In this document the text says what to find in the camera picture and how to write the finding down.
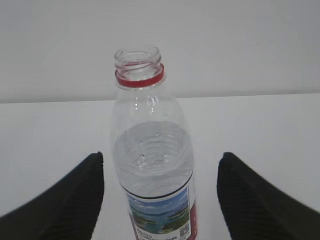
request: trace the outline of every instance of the white table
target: white table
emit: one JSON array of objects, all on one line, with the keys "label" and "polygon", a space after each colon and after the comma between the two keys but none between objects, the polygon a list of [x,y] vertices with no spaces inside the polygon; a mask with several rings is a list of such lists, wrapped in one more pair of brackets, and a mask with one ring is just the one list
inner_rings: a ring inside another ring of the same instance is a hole
[{"label": "white table", "polygon": [[[230,240],[216,194],[233,152],[320,211],[320,94],[184,98],[194,142],[201,240]],[[0,104],[0,215],[40,194],[88,154],[104,154],[105,196],[94,240],[133,240],[109,149],[113,101]]]}]

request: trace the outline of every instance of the printed label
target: printed label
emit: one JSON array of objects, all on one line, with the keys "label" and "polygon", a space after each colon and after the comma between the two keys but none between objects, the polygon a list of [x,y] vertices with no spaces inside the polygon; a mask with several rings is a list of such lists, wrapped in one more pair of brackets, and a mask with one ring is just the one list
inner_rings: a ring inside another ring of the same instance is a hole
[{"label": "printed label", "polygon": [[136,240],[196,240],[193,176],[182,189],[165,197],[145,199],[126,194]]}]

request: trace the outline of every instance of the water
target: water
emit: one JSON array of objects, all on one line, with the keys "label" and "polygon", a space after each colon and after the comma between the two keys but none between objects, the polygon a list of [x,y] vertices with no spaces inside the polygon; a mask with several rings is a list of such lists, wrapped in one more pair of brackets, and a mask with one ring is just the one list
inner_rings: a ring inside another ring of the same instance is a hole
[{"label": "water", "polygon": [[190,136],[167,121],[141,123],[124,132],[115,142],[113,159],[121,185],[140,197],[174,192],[194,167]]}]

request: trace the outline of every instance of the landscape picture on label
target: landscape picture on label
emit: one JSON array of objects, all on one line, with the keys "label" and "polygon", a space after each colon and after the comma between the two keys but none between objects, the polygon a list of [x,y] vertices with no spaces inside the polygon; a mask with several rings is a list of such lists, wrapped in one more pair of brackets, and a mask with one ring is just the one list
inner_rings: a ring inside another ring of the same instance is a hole
[{"label": "landscape picture on label", "polygon": [[162,201],[146,202],[128,196],[134,223],[151,234],[167,234],[189,220],[188,189]]}]

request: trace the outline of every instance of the black foam pad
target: black foam pad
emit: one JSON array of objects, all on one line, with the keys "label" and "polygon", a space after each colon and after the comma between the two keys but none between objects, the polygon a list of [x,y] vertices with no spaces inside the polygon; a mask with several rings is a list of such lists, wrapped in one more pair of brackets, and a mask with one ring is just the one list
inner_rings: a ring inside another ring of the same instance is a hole
[{"label": "black foam pad", "polygon": [[103,156],[93,153],[50,189],[0,218],[0,240],[90,240],[104,196]]},{"label": "black foam pad", "polygon": [[219,163],[217,194],[233,240],[320,240],[318,212],[277,189],[232,153],[225,153]]}]

